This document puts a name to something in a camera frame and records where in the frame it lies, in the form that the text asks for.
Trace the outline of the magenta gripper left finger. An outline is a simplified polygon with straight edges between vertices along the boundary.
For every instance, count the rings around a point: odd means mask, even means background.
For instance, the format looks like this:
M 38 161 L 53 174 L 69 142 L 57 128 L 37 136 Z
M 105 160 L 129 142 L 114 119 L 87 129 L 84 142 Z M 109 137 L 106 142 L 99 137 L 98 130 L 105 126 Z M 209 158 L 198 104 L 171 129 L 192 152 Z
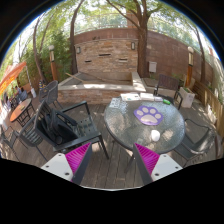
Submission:
M 65 180 L 80 185 L 92 154 L 92 144 L 87 143 L 67 154 L 57 153 L 42 169 Z

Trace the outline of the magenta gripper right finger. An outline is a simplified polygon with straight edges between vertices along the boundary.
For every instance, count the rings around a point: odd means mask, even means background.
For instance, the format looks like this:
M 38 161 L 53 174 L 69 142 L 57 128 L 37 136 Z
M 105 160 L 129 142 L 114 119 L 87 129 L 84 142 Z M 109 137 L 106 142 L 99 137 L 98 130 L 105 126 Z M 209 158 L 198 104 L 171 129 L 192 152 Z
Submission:
M 138 143 L 133 145 L 133 154 L 144 185 L 182 169 L 168 154 L 159 155 Z

